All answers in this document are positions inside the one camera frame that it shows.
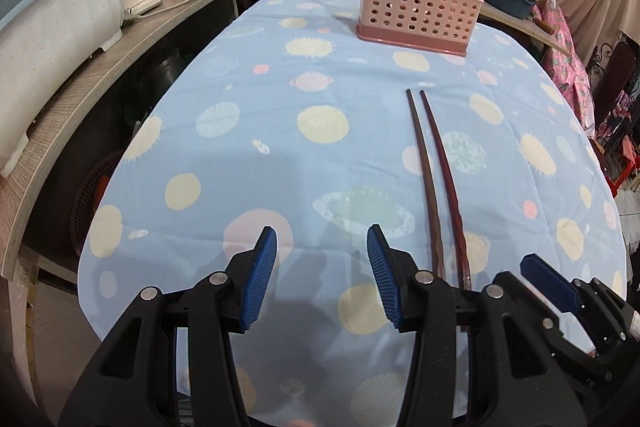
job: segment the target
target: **pink utensil holder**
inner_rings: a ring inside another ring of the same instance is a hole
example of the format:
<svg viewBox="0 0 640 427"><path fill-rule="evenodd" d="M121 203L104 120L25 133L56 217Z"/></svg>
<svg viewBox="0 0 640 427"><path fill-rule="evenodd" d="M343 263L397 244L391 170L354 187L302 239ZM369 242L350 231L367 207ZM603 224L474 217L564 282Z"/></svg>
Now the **pink utensil holder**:
<svg viewBox="0 0 640 427"><path fill-rule="evenodd" d="M483 0L360 0L365 41L466 55Z"/></svg>

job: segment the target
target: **blue tablecloth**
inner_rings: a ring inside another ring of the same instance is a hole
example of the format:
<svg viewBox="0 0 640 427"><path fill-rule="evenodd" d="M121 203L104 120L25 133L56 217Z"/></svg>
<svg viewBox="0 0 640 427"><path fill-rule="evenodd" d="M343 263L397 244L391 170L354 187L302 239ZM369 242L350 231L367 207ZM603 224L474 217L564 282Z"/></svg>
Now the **blue tablecloth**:
<svg viewBox="0 0 640 427"><path fill-rule="evenodd" d="M392 247L430 267L407 88L417 100L424 89L433 107L475 289L536 252L569 279L625 291L613 199L539 65L480 24L466 58L360 41L358 3L262 0L211 42L136 135L80 260L80 303L104 337L143 287L190 287L274 227L279 254L260 317L232 346L247 409L277 426L395 425L413 336L385 319L365 232L380 223ZM561 322L589 347L572 317ZM464 342L458 350L463 382ZM182 336L185 392L186 367ZM458 394L463 404L462 383Z"/></svg>

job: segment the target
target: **blue gripper pad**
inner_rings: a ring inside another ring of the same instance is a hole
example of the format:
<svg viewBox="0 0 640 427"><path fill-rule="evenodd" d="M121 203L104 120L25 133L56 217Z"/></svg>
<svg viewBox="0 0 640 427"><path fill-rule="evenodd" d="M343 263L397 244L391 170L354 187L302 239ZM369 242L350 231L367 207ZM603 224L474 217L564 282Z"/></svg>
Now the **blue gripper pad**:
<svg viewBox="0 0 640 427"><path fill-rule="evenodd" d="M271 227L264 227L258 242L255 244L256 259L251 273L244 284L242 293L242 309L240 310L240 325L248 330L256 321L262 306L264 294L276 261L278 242L276 232Z"/></svg>
<svg viewBox="0 0 640 427"><path fill-rule="evenodd" d="M520 273L549 299L562 313L576 313L580 309L578 290L535 253L520 262Z"/></svg>
<svg viewBox="0 0 640 427"><path fill-rule="evenodd" d="M369 262L376 278L378 293L382 299L386 318L388 318L398 328L402 323L402 312L400 309L400 288L389 265L386 255L389 252L389 245L380 227L374 225L367 232L367 253Z"/></svg>

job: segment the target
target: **pink cloth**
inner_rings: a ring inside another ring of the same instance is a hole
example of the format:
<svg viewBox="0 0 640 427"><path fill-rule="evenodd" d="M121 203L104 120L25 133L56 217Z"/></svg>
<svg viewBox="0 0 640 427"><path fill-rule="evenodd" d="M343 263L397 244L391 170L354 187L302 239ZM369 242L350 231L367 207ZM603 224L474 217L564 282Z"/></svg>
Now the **pink cloth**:
<svg viewBox="0 0 640 427"><path fill-rule="evenodd" d="M636 149L628 136L622 139L622 155L630 162L636 163Z"/></svg>
<svg viewBox="0 0 640 427"><path fill-rule="evenodd" d="M589 75L575 52L574 41L562 10L560 7L552 10L549 4L547 0L542 7L542 13L537 6L534 6L533 13L554 29L554 38L561 46L571 51L571 57L566 57L559 51L549 48L542 67L574 110L587 136L595 139L595 118Z"/></svg>

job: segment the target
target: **chopsticks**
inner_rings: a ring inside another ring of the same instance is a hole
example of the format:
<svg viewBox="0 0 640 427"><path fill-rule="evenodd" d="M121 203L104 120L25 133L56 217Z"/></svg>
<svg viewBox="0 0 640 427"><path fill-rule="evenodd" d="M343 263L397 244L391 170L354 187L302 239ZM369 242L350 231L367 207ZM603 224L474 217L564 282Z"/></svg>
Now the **chopsticks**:
<svg viewBox="0 0 640 427"><path fill-rule="evenodd" d="M431 270L438 277L445 280L444 252L442 249L440 218L438 217L438 199L436 197L436 188L433 184L433 173L431 172L427 147L424 142L424 134L422 134L418 111L415 108L414 97L411 94L411 90L406 90L406 96L409 100L411 118L414 122L415 137L418 143L418 156L420 157L420 163L422 165L422 183L424 185L424 193L427 197L427 226L429 228L429 238L431 241Z"/></svg>
<svg viewBox="0 0 640 427"><path fill-rule="evenodd" d="M431 241L431 269L438 277L445 280L446 273L442 247L442 232L440 229L440 218L438 217L438 200L433 183L433 172L431 171L429 156L427 154L427 148L424 141L424 134L420 127L420 120L418 118L418 112L415 107L414 97L411 94L411 90L407 89L406 95L409 101L409 108L411 110L411 117L414 124L415 137L418 144L418 156L422 165L422 181L427 199L427 224ZM427 113L431 134L433 134L433 140L438 154L440 170L442 171L442 177L444 178L447 203L449 204L449 213L451 214L451 229L454 238L454 248L456 252L458 285L462 289L470 290L471 273L469 268L469 259L466 253L466 240L462 225L462 216L460 216L460 206L458 204L456 187L453 182L453 176L449 167L449 161L447 160L444 144L442 143L442 138L438 132L438 126L435 118L433 117L433 112L431 111L431 106L427 100L427 95L423 90L420 91L420 98L422 99L424 110Z"/></svg>
<svg viewBox="0 0 640 427"><path fill-rule="evenodd" d="M424 105L424 110L427 112L431 134L433 134L433 142L436 146L436 151L438 152L438 161L440 162L440 170L442 170L442 177L444 178L445 190L447 192L449 214L451 214L451 229L453 232L453 241L456 250L458 285L460 288L470 290L471 273L469 268L469 258L466 254L466 239L462 227L462 216L460 216L460 206L458 205L456 186L453 182L453 176L451 175L451 169L449 167L449 161L447 160L447 153L445 152L444 145L442 143L442 137L438 132L438 126L435 118L433 118L433 113L431 112L431 106L427 100L427 95L423 90L420 92L420 97Z"/></svg>

